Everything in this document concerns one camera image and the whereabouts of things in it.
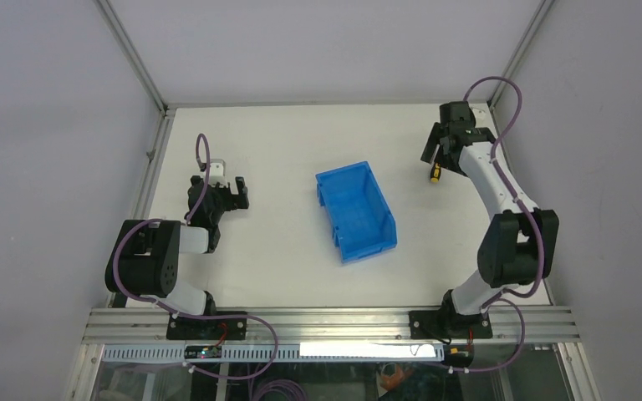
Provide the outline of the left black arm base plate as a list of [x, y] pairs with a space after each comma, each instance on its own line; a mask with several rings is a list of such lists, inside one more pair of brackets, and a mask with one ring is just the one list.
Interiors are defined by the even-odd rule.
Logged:
[[222, 319], [200, 320], [188, 317], [169, 316], [166, 328], [167, 340], [181, 341], [241, 341], [247, 336], [247, 313], [244, 311], [220, 312]]

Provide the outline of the yellow black screwdriver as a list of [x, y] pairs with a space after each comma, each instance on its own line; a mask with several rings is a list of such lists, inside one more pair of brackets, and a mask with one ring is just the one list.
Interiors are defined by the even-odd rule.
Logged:
[[441, 178], [442, 168], [439, 163], [433, 163], [430, 169], [430, 183], [438, 183]]

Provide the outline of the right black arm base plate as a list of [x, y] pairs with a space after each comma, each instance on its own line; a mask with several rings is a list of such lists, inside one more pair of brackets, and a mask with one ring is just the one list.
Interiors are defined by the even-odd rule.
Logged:
[[465, 316], [440, 309], [412, 310], [408, 318], [412, 339], [454, 341], [493, 337], [490, 319], [481, 314]]

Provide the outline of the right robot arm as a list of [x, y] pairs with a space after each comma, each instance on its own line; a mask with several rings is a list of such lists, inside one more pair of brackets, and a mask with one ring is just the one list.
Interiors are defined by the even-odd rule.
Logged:
[[436, 322], [448, 338], [482, 324], [489, 306], [504, 293], [516, 295], [517, 287], [530, 286], [523, 296], [531, 297], [551, 270], [558, 216], [525, 194], [505, 166], [500, 145], [490, 129], [477, 126], [468, 102], [453, 101], [440, 105], [420, 157], [431, 167], [432, 183], [445, 170], [468, 178], [490, 218], [476, 270], [445, 294], [437, 312]]

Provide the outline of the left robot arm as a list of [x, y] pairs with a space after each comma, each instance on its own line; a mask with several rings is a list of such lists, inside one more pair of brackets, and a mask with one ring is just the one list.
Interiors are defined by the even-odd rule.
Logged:
[[213, 253], [222, 236], [223, 215], [249, 208], [246, 181], [237, 176], [234, 184], [236, 191], [224, 177], [215, 177], [207, 185], [202, 176], [193, 175], [187, 191], [192, 214], [188, 222], [124, 221], [105, 268], [108, 290], [187, 316], [190, 333], [198, 339], [212, 337], [218, 328], [214, 298], [178, 277], [178, 263], [181, 254]]

